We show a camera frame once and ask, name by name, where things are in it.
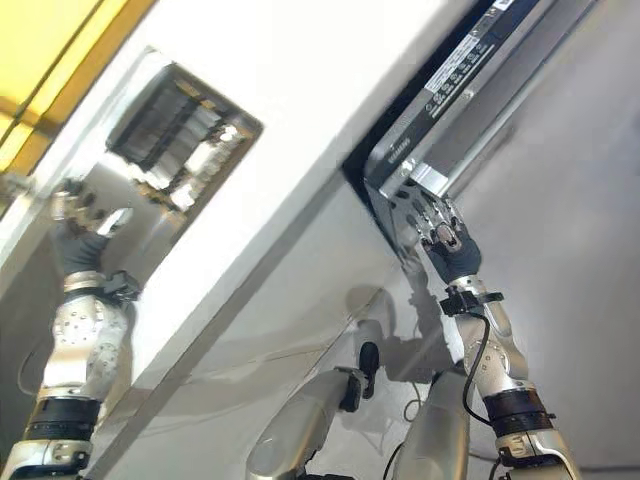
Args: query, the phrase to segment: silver robot arm segment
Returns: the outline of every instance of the silver robot arm segment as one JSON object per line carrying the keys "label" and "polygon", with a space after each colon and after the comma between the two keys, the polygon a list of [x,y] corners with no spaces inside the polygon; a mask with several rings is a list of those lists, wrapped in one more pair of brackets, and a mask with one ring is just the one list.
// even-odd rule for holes
{"label": "silver robot arm segment", "polygon": [[431,384],[398,454],[394,480],[467,478],[469,414],[460,401],[465,379],[454,368]]}
{"label": "silver robot arm segment", "polygon": [[307,474],[338,411],[355,412],[373,396],[380,353],[373,342],[360,347],[358,368],[336,367],[304,384],[271,420],[247,458],[246,480],[353,480]]}
{"label": "silver robot arm segment", "polygon": [[54,243],[65,273],[65,301],[53,322],[53,351],[36,406],[22,440],[7,459],[0,480],[77,478],[88,465],[100,406],[116,379],[128,322],[122,306],[139,288],[125,272],[106,279],[98,272],[109,238],[131,216],[120,209],[91,217],[91,200],[68,183],[53,199]]}
{"label": "silver robot arm segment", "polygon": [[[526,360],[515,345],[509,317],[500,303],[502,295],[488,292],[477,276],[480,250],[458,211],[450,200],[432,198],[424,217],[429,221],[416,230],[448,284],[449,299],[441,305],[456,318],[464,344],[464,366],[487,407],[486,423],[496,434],[502,463],[514,467],[508,475],[513,479],[580,479],[564,439],[551,423],[555,417],[547,413],[528,378]],[[483,348],[485,319],[489,334]],[[476,358],[477,369],[472,372]],[[535,476],[558,471],[562,475]]]}
{"label": "silver robot arm segment", "polygon": [[292,480],[319,451],[347,393],[350,373],[323,372],[298,390],[271,420],[247,460],[247,480]]}

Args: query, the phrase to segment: robotic hand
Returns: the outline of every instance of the robotic hand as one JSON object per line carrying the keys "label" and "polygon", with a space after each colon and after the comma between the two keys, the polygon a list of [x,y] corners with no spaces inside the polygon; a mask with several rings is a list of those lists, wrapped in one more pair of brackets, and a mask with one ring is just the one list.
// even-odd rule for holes
{"label": "robotic hand", "polygon": [[109,240],[131,218],[129,208],[91,215],[95,197],[67,181],[52,199],[53,241],[64,271],[65,299],[53,323],[54,347],[22,440],[0,480],[77,478],[88,465],[100,405],[116,376],[128,325],[122,307],[139,287],[126,272],[101,273]]}
{"label": "robotic hand", "polygon": [[[409,223],[418,232],[420,243],[438,274],[448,284],[449,298],[440,304],[447,315],[455,317],[464,343],[467,382],[461,391],[455,390],[452,383],[449,392],[462,394],[465,410],[493,428],[502,464],[514,467],[506,478],[581,478],[567,445],[551,423],[555,417],[547,413],[535,385],[528,379],[526,360],[513,341],[509,318],[500,303],[504,297],[488,292],[478,278],[480,250],[455,206],[449,199],[430,197],[426,206],[414,207],[421,218],[420,221],[408,219]],[[488,420],[468,405],[471,382],[484,401]],[[407,442],[403,451],[411,450]],[[402,465],[401,453],[396,473],[402,470]],[[395,478],[413,477],[396,475]]]}

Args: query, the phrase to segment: black glove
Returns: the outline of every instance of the black glove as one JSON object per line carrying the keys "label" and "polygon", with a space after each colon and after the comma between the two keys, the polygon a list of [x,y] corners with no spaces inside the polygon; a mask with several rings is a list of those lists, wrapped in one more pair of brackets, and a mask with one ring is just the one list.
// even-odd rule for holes
{"label": "black glove", "polygon": [[104,210],[91,214],[95,195],[83,195],[80,182],[66,180],[52,199],[51,214],[57,225],[53,243],[62,261],[64,274],[102,269],[100,259],[109,240],[131,218],[130,208],[106,216]]}
{"label": "black glove", "polygon": [[53,244],[62,260],[65,276],[88,270],[99,272],[102,269],[100,258],[109,240],[66,221],[58,223],[53,230]]}
{"label": "black glove", "polygon": [[476,242],[469,236],[466,226],[459,225],[456,231],[461,243],[459,250],[450,252],[442,242],[427,249],[427,255],[444,283],[456,278],[476,275],[482,263],[482,254]]}

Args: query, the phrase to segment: robot forearm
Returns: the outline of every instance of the robot forearm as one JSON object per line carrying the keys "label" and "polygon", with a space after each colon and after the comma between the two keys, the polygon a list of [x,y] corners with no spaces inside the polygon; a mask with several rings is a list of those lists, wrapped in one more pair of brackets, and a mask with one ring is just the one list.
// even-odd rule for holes
{"label": "robot forearm", "polygon": [[[479,299],[495,298],[487,297],[488,292],[476,275],[457,278],[449,288],[470,292]],[[483,320],[462,313],[456,315],[456,323],[465,347],[464,365],[468,373],[476,356],[482,355],[473,382],[487,408],[502,462],[526,467],[560,459],[569,474],[566,478],[579,479],[580,472],[569,449],[553,427],[553,415],[547,413],[535,385],[528,379],[526,360],[515,346],[511,324],[500,300],[481,302],[474,310],[484,315],[490,326],[482,352]]]}
{"label": "robot forearm", "polygon": [[87,466],[127,331],[120,306],[100,295],[103,282],[96,272],[67,277],[37,403],[0,480],[75,475]]}

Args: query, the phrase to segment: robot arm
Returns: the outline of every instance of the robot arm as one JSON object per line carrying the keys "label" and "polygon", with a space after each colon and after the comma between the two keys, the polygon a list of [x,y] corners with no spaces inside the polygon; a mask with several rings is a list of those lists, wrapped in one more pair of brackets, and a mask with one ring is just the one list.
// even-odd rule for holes
{"label": "robot arm", "polygon": [[449,298],[441,305],[456,319],[464,344],[464,367],[489,419],[470,413],[493,428],[502,463],[515,468],[509,478],[581,478],[553,427],[553,415],[547,413],[528,378],[526,360],[514,343],[502,308],[502,295],[489,292],[477,276],[480,251],[460,215],[449,200],[435,198],[423,213],[426,226],[416,225],[416,230],[438,274],[449,285]]}
{"label": "robot arm", "polygon": [[378,347],[362,345],[359,368],[336,367],[304,384],[280,409],[247,458],[246,480],[353,480],[310,475],[305,466],[322,449],[338,411],[354,412],[373,396]]}
{"label": "robot arm", "polygon": [[80,202],[80,193],[79,184],[68,182],[53,199],[65,300],[53,323],[53,352],[36,406],[1,480],[76,478],[88,464],[100,406],[115,381],[128,327],[122,306],[139,290],[125,272],[107,280],[99,273],[100,256],[132,212],[120,209],[106,219],[89,219],[93,199]]}

